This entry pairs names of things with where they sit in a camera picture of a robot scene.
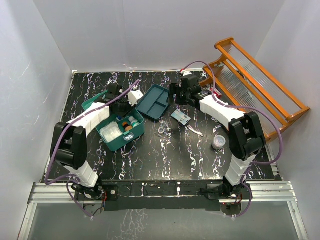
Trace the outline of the white medicine bottle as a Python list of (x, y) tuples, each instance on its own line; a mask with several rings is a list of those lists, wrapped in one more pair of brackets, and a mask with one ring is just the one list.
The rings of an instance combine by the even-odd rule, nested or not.
[(134, 128), (136, 125), (138, 125), (140, 122), (134, 118), (133, 116), (130, 116), (128, 118), (129, 122), (130, 122), (130, 125)]

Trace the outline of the brown medicine bottle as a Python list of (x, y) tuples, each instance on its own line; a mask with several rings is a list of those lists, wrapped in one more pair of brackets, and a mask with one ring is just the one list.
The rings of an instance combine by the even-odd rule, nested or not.
[(129, 131), (129, 130), (131, 130), (133, 128), (127, 121), (124, 121), (122, 123), (122, 127), (123, 127), (125, 132), (127, 132), (127, 131)]

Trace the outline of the white gauze pack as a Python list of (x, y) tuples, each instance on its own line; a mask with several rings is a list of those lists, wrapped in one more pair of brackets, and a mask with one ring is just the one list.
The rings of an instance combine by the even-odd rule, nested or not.
[(120, 130), (117, 122), (113, 121), (100, 130), (100, 134), (106, 143), (110, 143), (113, 140), (120, 137), (123, 132)]

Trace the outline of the blue white blister card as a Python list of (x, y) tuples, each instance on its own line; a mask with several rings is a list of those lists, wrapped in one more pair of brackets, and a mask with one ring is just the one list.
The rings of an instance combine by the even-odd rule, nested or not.
[(188, 115), (179, 109), (176, 109), (170, 116), (177, 120), (182, 126), (186, 126), (191, 120)]

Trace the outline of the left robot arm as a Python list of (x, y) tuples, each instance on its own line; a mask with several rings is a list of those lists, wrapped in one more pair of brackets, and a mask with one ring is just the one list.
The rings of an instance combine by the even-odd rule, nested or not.
[(97, 200), (103, 195), (104, 188), (97, 183), (99, 177), (87, 161), (87, 136), (111, 116), (112, 107), (124, 110), (132, 106), (127, 98), (132, 88), (130, 86), (125, 90), (117, 83), (109, 84), (107, 92), (95, 99), (82, 114), (67, 123), (58, 122), (55, 125), (45, 177), (47, 185), (56, 182), (49, 181), (50, 170), (56, 162), (69, 171), (75, 183), (86, 187), (85, 192), (91, 199)]

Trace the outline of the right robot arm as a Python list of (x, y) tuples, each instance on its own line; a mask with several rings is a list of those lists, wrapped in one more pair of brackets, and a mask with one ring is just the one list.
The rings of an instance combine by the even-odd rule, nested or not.
[(245, 113), (231, 108), (217, 99), (213, 93), (201, 88), (194, 74), (182, 76), (180, 80), (181, 83), (169, 85), (167, 102), (190, 105), (215, 118), (228, 131), (231, 162), (216, 191), (233, 199), (240, 194), (247, 171), (266, 145), (259, 116), (253, 111)]

